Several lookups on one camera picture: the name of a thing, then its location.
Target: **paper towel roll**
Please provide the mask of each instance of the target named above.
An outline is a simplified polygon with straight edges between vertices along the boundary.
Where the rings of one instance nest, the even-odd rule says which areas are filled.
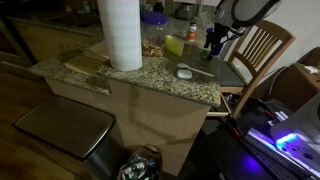
[[[120,71],[142,66],[139,0],[98,0],[110,62]]]

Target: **wooden cabinet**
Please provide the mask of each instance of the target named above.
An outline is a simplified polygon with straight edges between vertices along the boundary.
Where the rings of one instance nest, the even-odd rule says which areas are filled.
[[[90,36],[67,31],[12,22],[37,61],[58,56],[61,52],[77,47]]]

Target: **kitchen island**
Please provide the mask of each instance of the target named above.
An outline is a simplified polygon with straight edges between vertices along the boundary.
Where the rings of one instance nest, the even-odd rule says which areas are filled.
[[[184,36],[187,26],[188,22],[170,18],[168,34]],[[30,71],[45,77],[55,94],[113,114],[126,148],[158,146],[163,171],[177,176],[210,107],[220,105],[217,60],[208,62],[200,56],[204,34],[198,33],[202,41],[186,43],[183,56],[165,52],[163,58],[145,57],[143,67],[135,71],[120,72],[102,65],[97,70],[99,76],[90,77],[64,66],[64,62],[99,43],[101,37],[96,35],[81,47],[42,61]],[[216,77],[193,73],[190,80],[178,79],[175,73],[179,62]]]

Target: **wooden cutting board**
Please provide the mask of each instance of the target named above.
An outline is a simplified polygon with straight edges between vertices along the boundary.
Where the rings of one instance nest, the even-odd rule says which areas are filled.
[[[101,41],[100,43],[92,46],[88,50],[83,51],[83,53],[93,59],[106,62],[109,60],[109,55],[107,52],[106,41]]]
[[[73,71],[93,77],[98,77],[97,70],[99,66],[103,64],[105,64],[105,62],[89,58],[84,54],[80,54],[79,56],[64,63],[67,68]]]

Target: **jar lid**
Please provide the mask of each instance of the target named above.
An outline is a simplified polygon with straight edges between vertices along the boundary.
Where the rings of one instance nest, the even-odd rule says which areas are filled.
[[[167,17],[162,13],[144,12],[141,15],[141,21],[146,24],[160,25],[167,22]]]

